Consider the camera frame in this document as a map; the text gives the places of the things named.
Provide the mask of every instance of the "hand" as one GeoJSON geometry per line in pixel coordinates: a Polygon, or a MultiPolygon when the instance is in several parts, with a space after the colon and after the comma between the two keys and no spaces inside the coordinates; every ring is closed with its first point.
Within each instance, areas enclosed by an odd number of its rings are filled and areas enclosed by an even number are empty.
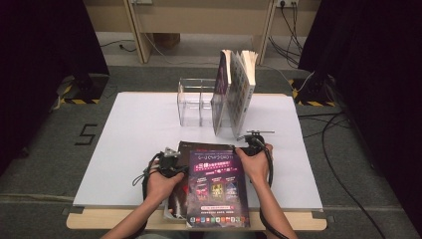
{"type": "Polygon", "coordinates": [[[177,173],[175,176],[167,178],[155,169],[151,170],[148,184],[146,186],[146,196],[159,200],[160,202],[167,198],[174,186],[184,177],[183,172],[177,173]]]}
{"type": "MultiPolygon", "coordinates": [[[[273,146],[269,143],[266,143],[266,148],[270,153],[273,152],[273,146]]],[[[249,176],[252,183],[256,184],[257,182],[267,182],[269,168],[265,153],[261,151],[254,156],[248,156],[239,147],[236,147],[235,150],[242,161],[245,173],[249,176]]]]}

